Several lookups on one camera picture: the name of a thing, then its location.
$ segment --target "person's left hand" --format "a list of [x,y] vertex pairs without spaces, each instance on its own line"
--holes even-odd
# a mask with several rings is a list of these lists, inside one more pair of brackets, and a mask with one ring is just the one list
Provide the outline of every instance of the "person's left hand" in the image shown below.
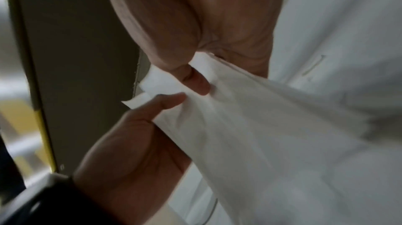
[[159,95],[127,112],[73,176],[84,194],[126,224],[143,224],[167,201],[190,158],[152,120],[186,99]]

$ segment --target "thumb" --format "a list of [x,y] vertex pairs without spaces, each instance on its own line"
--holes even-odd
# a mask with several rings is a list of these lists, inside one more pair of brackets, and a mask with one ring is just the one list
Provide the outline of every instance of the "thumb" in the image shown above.
[[180,105],[187,98],[185,93],[172,95],[158,94],[146,104],[129,112],[129,120],[153,120],[162,110]]
[[208,80],[189,64],[182,65],[168,72],[182,84],[200,95],[207,95],[211,90]]

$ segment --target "dark gray panel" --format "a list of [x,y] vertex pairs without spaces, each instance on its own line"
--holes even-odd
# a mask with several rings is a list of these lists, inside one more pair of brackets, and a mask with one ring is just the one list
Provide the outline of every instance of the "dark gray panel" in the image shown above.
[[71,174],[124,113],[138,46],[109,0],[20,0],[50,140]]

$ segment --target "human hand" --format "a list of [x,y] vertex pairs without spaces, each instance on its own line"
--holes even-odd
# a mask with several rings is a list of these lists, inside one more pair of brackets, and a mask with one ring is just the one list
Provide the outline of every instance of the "human hand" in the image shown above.
[[127,112],[76,170],[78,189],[125,224],[143,224],[167,201],[190,158],[152,123],[183,93],[160,95]]
[[268,76],[273,30],[283,0],[111,0],[155,66],[201,95],[208,81],[188,63],[204,51]]

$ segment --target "person's right hand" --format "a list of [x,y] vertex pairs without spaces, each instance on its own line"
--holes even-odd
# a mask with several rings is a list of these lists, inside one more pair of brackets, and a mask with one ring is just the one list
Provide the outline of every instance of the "person's right hand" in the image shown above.
[[211,52],[268,76],[273,30],[282,0],[111,0],[134,41],[155,66],[201,95],[208,81],[188,63]]

